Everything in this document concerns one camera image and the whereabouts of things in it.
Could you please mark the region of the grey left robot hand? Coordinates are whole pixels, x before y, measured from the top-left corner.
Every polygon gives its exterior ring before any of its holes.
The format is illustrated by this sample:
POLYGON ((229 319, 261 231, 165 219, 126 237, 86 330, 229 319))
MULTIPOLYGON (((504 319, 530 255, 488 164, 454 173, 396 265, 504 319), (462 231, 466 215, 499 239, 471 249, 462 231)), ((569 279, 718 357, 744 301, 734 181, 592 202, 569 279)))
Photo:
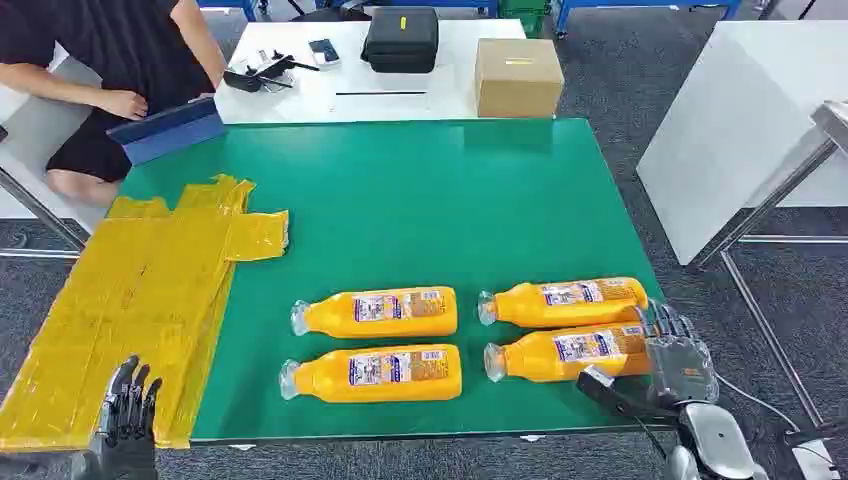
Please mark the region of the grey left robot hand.
POLYGON ((137 355, 121 363, 105 392, 98 424, 83 452, 81 479, 157 479, 153 420, 162 380, 137 355))

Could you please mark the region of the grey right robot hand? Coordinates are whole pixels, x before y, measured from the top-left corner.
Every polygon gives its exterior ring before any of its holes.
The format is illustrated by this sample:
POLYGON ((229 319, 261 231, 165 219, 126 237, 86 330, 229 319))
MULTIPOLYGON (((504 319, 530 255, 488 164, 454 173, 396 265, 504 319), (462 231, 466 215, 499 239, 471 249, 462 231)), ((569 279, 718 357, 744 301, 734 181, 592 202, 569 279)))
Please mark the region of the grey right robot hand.
POLYGON ((691 402, 716 403, 719 385, 711 354, 692 321, 653 298, 637 313, 657 403, 664 408, 691 402))

